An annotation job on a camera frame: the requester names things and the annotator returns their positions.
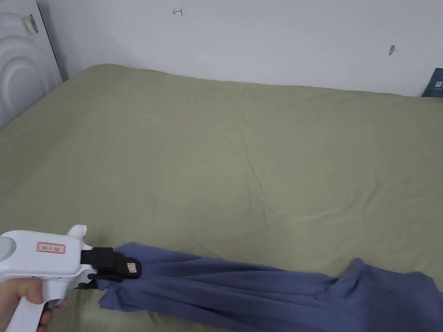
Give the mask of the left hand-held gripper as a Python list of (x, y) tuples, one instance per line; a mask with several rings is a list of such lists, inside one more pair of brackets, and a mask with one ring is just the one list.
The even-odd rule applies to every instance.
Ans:
[(15, 230), (0, 238), (0, 280), (37, 279), (43, 301), (22, 298), (6, 328), (8, 332), (35, 332), (45, 307), (55, 307), (68, 291), (98, 289), (98, 280), (123, 282), (141, 277), (141, 263), (109, 247), (84, 242), (87, 226), (75, 225), (66, 235)]

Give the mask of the person's left hand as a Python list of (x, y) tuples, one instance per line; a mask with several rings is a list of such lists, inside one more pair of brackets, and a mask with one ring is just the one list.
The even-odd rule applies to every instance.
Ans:
[(63, 306), (63, 283), (48, 279), (19, 278), (0, 285), (0, 330), (2, 332), (46, 332), (52, 306)]

